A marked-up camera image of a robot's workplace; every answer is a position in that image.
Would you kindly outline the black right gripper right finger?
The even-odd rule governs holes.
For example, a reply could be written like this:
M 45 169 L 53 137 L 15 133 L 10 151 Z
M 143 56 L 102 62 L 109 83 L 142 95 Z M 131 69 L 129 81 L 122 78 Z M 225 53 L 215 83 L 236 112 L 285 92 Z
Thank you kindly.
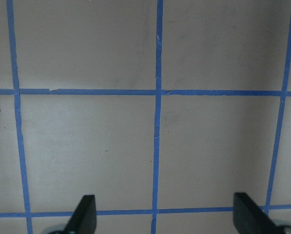
M 233 224 L 239 234 L 282 233 L 246 193 L 233 195 Z

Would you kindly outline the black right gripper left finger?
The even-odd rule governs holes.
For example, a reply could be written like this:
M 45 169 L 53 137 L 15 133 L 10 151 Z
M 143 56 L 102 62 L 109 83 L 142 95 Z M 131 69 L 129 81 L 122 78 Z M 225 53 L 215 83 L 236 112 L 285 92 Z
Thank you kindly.
M 96 200 L 94 195 L 84 195 L 76 207 L 64 234 L 94 234 L 97 228 Z

